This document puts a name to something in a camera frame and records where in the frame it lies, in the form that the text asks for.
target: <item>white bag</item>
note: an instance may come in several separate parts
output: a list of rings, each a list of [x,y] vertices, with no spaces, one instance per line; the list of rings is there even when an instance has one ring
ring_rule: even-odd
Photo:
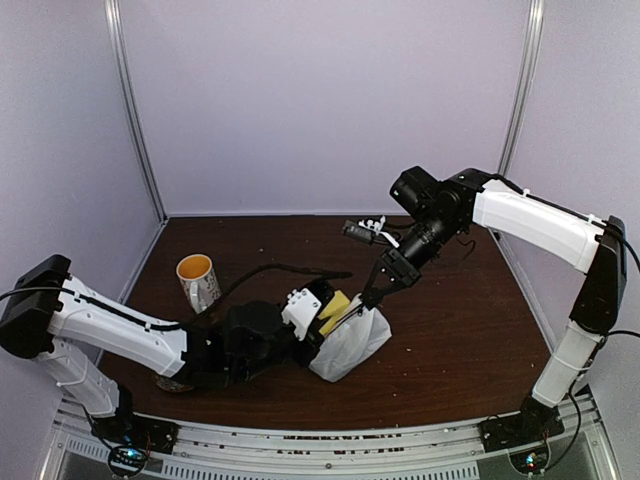
[[[365,309],[327,337],[309,368],[328,382],[337,382],[390,338],[391,327],[382,313]]]

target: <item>wooden table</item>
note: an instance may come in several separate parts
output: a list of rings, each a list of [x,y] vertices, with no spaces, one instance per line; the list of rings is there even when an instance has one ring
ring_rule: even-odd
[[[175,276],[178,261],[209,255],[224,290],[233,279],[271,261],[351,270],[336,281],[348,296],[366,281],[380,247],[341,235],[343,217],[172,219],[131,295],[129,305],[168,319],[191,315]],[[487,231],[471,232],[477,248],[449,242],[441,265],[428,265],[412,289],[381,308],[393,337],[338,383],[284,364],[224,391],[170,394],[152,372],[106,354],[101,369],[129,387],[137,411],[194,422],[274,429],[410,426],[483,417],[518,409],[549,352],[518,286]],[[307,277],[265,272],[227,302],[282,302]]]

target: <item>orange mug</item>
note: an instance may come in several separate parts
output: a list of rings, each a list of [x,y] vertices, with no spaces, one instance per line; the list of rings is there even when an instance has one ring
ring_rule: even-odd
[[[220,297],[220,284],[213,262],[201,253],[183,258],[176,267],[182,289],[196,313],[206,310]]]

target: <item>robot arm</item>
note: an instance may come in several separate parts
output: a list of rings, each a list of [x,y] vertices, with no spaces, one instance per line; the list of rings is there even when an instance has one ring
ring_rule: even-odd
[[[128,390],[106,378],[73,345],[80,340],[124,356],[159,375],[191,386],[221,388],[248,381],[293,357],[307,366],[323,343],[355,313],[371,311],[385,295],[413,286],[420,269],[472,223],[515,235],[586,274],[572,322],[521,412],[482,422],[485,449],[537,441],[554,425],[555,407],[584,371],[616,322],[626,283],[624,224],[585,217],[531,196],[504,178],[468,169],[437,181],[419,167],[404,172],[392,197],[411,215],[403,238],[380,222],[347,222],[344,233],[389,245],[365,288],[351,304],[326,281],[294,290],[284,308],[254,301],[231,307],[212,327],[153,318],[102,297],[68,273],[70,261],[54,255],[23,276],[0,319],[0,346],[41,363],[94,418],[99,435],[151,450],[171,451],[174,424],[133,414]],[[378,276],[387,278],[378,285]]]
[[[570,314],[572,320],[542,375],[525,398],[521,412],[509,420],[489,420],[481,430],[489,450],[539,440],[553,429],[555,407],[592,361],[604,336],[614,326],[626,284],[621,238],[624,224],[615,217],[603,222],[533,197],[504,178],[467,169],[439,182],[420,167],[405,171],[391,196],[415,224],[376,263],[362,293],[367,308],[385,295],[411,287],[420,268],[436,258],[454,235],[471,223],[519,237],[567,261],[586,274]],[[379,228],[348,222],[344,233],[361,241]],[[376,286],[379,274],[388,282]]]

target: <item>lavender backdrop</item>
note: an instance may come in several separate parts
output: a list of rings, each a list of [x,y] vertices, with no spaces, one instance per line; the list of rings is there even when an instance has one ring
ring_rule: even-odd
[[[0,291],[62,253],[83,281],[118,297],[157,225],[103,2],[2,2],[0,10]],[[60,392],[4,350],[0,378],[0,478],[31,479]]]
[[[495,170],[528,5],[122,2],[167,211],[389,212],[407,167]]]
[[[621,217],[640,249],[640,3],[546,3],[540,58],[511,178],[537,195]],[[551,340],[562,335],[583,277],[509,239]],[[640,331],[640,282],[629,259],[618,327]],[[625,479],[640,472],[640,344],[612,338],[590,382]]]

